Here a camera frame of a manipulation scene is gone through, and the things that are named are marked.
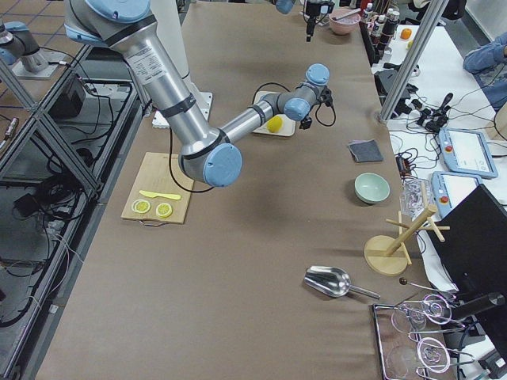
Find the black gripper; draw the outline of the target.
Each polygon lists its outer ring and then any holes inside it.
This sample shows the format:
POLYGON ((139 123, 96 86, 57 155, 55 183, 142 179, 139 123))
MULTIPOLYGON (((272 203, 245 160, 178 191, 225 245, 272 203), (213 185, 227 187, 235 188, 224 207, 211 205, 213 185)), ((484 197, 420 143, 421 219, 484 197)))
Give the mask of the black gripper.
POLYGON ((312 118, 309 114, 305 115, 299 122, 299 129, 301 130, 307 130, 312 125, 312 118))
POLYGON ((307 17, 306 42, 311 42, 314 27, 334 10, 334 1, 306 0, 303 3, 303 15, 307 17))

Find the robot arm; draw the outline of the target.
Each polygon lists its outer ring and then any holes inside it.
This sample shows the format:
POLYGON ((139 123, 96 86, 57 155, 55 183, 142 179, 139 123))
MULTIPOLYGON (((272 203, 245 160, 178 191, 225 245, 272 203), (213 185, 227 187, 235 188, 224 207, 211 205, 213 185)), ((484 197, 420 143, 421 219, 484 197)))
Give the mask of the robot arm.
POLYGON ((158 38, 158 21, 150 2, 66 1, 64 6, 67 36, 122 54, 179 138, 183 174, 212 187, 226 187, 237 180, 242 155, 236 141, 278 114, 306 120, 328 90, 330 71, 315 63, 295 91, 265 95, 224 127, 211 127, 158 38))
MULTIPOLYGON (((295 5, 294 0, 276 0, 273 1, 276 10, 282 14, 289 14, 295 5)), ((303 2, 303 15, 307 17, 306 23, 306 42, 310 42, 314 35, 315 26, 334 10, 333 1, 325 0, 307 0, 303 2)))

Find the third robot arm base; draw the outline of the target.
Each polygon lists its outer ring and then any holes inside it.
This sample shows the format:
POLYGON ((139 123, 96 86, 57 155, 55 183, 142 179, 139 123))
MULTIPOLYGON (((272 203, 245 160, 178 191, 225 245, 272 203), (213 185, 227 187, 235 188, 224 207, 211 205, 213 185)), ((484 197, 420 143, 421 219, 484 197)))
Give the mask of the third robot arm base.
POLYGON ((43 51, 24 23, 1 21, 1 58, 20 79, 48 80, 63 54, 43 51))

